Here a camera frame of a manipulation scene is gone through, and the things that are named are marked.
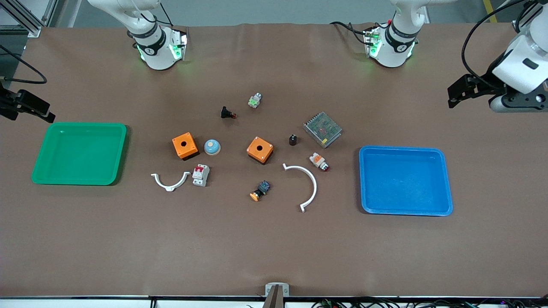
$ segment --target plastic tray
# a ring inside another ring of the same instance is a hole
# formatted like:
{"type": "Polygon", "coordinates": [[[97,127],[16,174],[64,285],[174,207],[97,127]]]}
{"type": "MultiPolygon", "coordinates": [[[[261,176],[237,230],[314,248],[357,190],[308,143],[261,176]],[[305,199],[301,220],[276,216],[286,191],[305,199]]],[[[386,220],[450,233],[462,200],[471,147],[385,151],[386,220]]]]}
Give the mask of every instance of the plastic tray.
{"type": "Polygon", "coordinates": [[[32,181],[36,184],[109,185],[127,129],[120,123],[54,123],[45,134],[32,181]]]}
{"type": "Polygon", "coordinates": [[[447,216],[453,211],[445,157],[438,149],[364,146],[359,174],[368,213],[447,216]]]}

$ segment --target yellow floor line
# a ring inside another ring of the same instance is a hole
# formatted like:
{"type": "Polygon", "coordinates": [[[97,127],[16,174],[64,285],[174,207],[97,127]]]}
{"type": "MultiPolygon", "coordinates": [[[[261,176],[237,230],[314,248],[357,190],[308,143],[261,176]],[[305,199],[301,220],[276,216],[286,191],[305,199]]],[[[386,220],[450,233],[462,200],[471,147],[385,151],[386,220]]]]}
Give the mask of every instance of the yellow floor line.
{"type": "MultiPolygon", "coordinates": [[[[483,0],[483,5],[485,6],[485,10],[487,11],[487,14],[490,14],[493,12],[493,5],[491,4],[490,0],[483,0]]],[[[489,17],[490,22],[497,22],[495,15],[489,17]]]]}

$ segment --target wire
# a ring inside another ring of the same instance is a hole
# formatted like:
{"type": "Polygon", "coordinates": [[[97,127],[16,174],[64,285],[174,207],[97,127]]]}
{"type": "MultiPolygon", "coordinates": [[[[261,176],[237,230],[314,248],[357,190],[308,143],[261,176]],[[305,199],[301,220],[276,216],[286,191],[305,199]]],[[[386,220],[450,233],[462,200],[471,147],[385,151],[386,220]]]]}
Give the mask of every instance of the wire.
{"type": "Polygon", "coordinates": [[[383,29],[386,29],[388,28],[388,25],[386,25],[386,27],[383,27],[380,23],[376,22],[375,23],[375,26],[379,27],[379,28],[383,28],[383,29]]]}
{"type": "Polygon", "coordinates": [[[352,27],[352,23],[351,23],[351,22],[349,22],[348,25],[345,25],[345,24],[343,24],[343,23],[340,22],[340,21],[333,21],[333,22],[330,23],[330,25],[341,25],[341,26],[343,26],[345,29],[347,29],[348,31],[352,32],[352,34],[354,34],[354,36],[356,37],[356,39],[357,39],[360,43],[362,43],[362,44],[364,44],[364,45],[367,45],[367,46],[373,46],[372,43],[365,42],[365,41],[361,40],[361,39],[358,37],[358,34],[364,35],[364,32],[369,31],[369,30],[373,29],[374,27],[369,27],[369,28],[367,28],[367,29],[365,29],[365,30],[363,30],[363,31],[357,31],[357,30],[354,29],[354,27],[352,27]]]}
{"type": "Polygon", "coordinates": [[[146,21],[150,22],[151,24],[154,24],[155,22],[159,22],[160,24],[171,25],[173,27],[173,25],[171,24],[171,21],[169,21],[169,22],[159,21],[158,18],[156,18],[156,16],[154,14],[152,15],[152,16],[154,16],[154,21],[148,19],[147,17],[144,16],[144,14],[142,13],[141,9],[139,9],[137,4],[135,4],[135,1],[134,0],[130,0],[130,1],[133,3],[133,7],[135,7],[135,10],[137,12],[139,12],[141,17],[143,17],[143,19],[145,19],[146,21]]]}
{"type": "Polygon", "coordinates": [[[17,61],[23,63],[24,65],[26,65],[28,68],[30,68],[31,70],[33,70],[36,74],[40,75],[40,77],[42,78],[41,81],[34,81],[34,80],[26,80],[26,79],[17,79],[17,78],[5,78],[4,77],[4,80],[5,81],[13,81],[13,82],[21,82],[21,83],[32,83],[32,84],[45,84],[46,82],[48,82],[47,78],[44,76],[44,74],[40,73],[37,69],[35,69],[32,65],[28,64],[25,60],[21,59],[18,55],[12,53],[11,51],[9,51],[6,47],[4,47],[3,45],[0,44],[0,49],[2,49],[3,51],[5,51],[7,54],[11,55],[12,57],[16,58],[17,61]]]}
{"type": "Polygon", "coordinates": [[[531,0],[531,1],[529,1],[526,4],[523,5],[523,10],[521,10],[520,14],[517,16],[516,23],[514,24],[514,30],[516,30],[517,33],[520,32],[520,22],[521,22],[521,20],[523,19],[523,17],[525,15],[529,14],[535,8],[537,3],[538,3],[538,1],[531,0]]]}
{"type": "Polygon", "coordinates": [[[164,4],[162,2],[160,2],[160,7],[162,7],[162,11],[164,11],[165,16],[168,18],[169,25],[171,27],[173,27],[173,23],[171,22],[171,18],[169,18],[168,12],[165,11],[164,4]]]}
{"type": "Polygon", "coordinates": [[[512,2],[512,3],[509,3],[509,4],[504,5],[502,7],[499,7],[498,9],[496,9],[496,10],[492,11],[491,13],[487,14],[484,18],[482,18],[480,21],[478,21],[475,24],[475,26],[472,28],[472,30],[470,30],[470,33],[468,33],[468,36],[466,36],[466,39],[464,40],[463,49],[460,53],[460,57],[462,58],[464,68],[466,68],[466,70],[470,74],[472,74],[474,77],[476,77],[479,81],[483,82],[485,85],[487,85],[488,87],[490,87],[494,90],[498,90],[499,88],[495,87],[494,85],[490,84],[485,79],[480,77],[475,71],[472,70],[472,68],[466,62],[466,55],[465,55],[466,47],[468,46],[468,42],[470,41],[470,38],[472,37],[472,34],[476,31],[476,29],[478,29],[479,26],[481,26],[482,23],[484,23],[486,20],[488,20],[489,17],[495,15],[496,13],[498,13],[498,12],[504,10],[504,9],[507,9],[507,8],[513,6],[513,5],[516,5],[516,4],[524,2],[524,1],[526,1],[526,0],[517,0],[515,2],[512,2]]]}
{"type": "Polygon", "coordinates": [[[531,19],[535,18],[535,16],[536,16],[540,11],[542,11],[542,9],[543,9],[542,7],[539,8],[539,9],[538,9],[533,15],[531,15],[531,16],[527,19],[527,21],[525,21],[523,24],[526,25],[527,23],[529,23],[529,22],[531,21],[531,19]]]}

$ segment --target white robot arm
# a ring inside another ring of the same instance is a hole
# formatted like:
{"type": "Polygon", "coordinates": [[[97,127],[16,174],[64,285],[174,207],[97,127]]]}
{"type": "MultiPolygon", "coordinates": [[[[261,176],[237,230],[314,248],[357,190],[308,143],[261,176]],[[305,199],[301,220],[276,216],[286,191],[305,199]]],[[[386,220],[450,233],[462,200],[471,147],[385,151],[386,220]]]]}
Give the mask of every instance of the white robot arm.
{"type": "Polygon", "coordinates": [[[494,95],[489,107],[495,112],[548,111],[548,0],[538,3],[540,14],[521,28],[486,74],[466,74],[447,89],[449,108],[468,98],[494,95]]]}
{"type": "Polygon", "coordinates": [[[159,26],[149,11],[160,0],[88,0],[88,2],[116,18],[137,42],[141,58],[154,70],[165,70],[183,59],[186,33],[159,26]]]}
{"type": "Polygon", "coordinates": [[[396,6],[392,21],[373,28],[366,35],[367,54],[386,67],[402,65],[415,46],[415,38],[426,21],[426,5],[445,4],[456,0],[390,0],[396,6]]]}

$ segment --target orange push button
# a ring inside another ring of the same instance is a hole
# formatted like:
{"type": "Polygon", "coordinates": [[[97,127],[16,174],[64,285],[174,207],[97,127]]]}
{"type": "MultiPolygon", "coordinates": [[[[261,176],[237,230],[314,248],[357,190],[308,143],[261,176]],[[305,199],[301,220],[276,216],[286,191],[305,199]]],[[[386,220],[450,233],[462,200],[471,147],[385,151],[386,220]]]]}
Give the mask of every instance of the orange push button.
{"type": "Polygon", "coordinates": [[[175,147],[177,156],[179,156],[183,161],[200,154],[198,147],[194,142],[194,138],[192,138],[190,133],[173,138],[173,146],[175,147]]]}
{"type": "Polygon", "coordinates": [[[247,154],[261,164],[266,164],[273,151],[274,147],[259,137],[255,137],[247,148],[247,154]]]}

